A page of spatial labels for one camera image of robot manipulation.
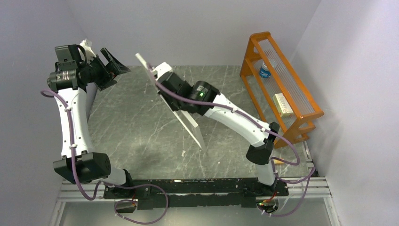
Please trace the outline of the silver picture frame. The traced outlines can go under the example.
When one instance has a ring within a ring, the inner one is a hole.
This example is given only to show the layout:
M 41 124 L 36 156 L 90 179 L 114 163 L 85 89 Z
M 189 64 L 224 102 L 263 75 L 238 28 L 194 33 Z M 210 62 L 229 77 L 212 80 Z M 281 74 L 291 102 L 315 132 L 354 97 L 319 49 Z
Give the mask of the silver picture frame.
M 190 134 L 190 136 L 194 139 L 201 151 L 206 151 L 206 145 L 204 143 L 204 139 L 200 130 L 199 124 L 194 120 L 192 115 L 187 111 L 178 109 L 178 102 L 173 103 L 173 98 L 168 97 L 168 94 L 161 91 L 157 86 L 155 81 L 159 81 L 160 78 L 167 73 L 173 73 L 173 68 L 166 62 L 161 63 L 160 65 L 154 67 L 151 66 L 140 53 L 136 53 L 135 57 L 142 64 L 145 69 L 147 76 L 150 78 L 150 81 L 155 86 L 157 94 L 163 100 L 163 102 L 168 106 L 169 110 L 174 114 L 174 116 L 180 121 L 182 126 L 186 129 L 186 131 Z

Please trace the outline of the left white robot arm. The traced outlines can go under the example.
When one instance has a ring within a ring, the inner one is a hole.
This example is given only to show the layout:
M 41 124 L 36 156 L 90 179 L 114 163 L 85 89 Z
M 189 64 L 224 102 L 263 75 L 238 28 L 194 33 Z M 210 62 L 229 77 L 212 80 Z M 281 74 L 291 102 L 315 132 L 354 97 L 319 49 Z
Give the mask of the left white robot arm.
M 87 119 L 87 86 L 95 84 L 104 90 L 116 84 L 118 75 L 130 71 L 106 48 L 101 53 L 108 60 L 104 64 L 90 46 L 72 44 L 55 47 L 56 70 L 47 80 L 50 96 L 56 99 L 60 113 L 63 144 L 61 159 L 53 163 L 54 170 L 71 183 L 90 183 L 103 179 L 116 184 L 116 192 L 130 197 L 135 185 L 128 181 L 127 172 L 111 166 L 105 153 L 98 153 L 92 144 Z

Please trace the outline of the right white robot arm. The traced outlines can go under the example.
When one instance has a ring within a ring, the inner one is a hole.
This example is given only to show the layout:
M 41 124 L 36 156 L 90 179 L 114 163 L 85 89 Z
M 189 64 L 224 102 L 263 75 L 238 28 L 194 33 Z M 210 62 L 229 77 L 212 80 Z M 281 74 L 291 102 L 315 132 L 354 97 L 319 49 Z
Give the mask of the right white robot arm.
M 274 140 L 279 130 L 275 122 L 260 121 L 232 103 L 217 88 L 205 81 L 190 85 L 174 72 L 156 75 L 156 81 L 168 92 L 160 89 L 172 111 L 186 111 L 216 120 L 244 137 L 249 143 L 246 158 L 255 164 L 259 191 L 271 195 L 277 189 L 276 176 L 270 162 Z

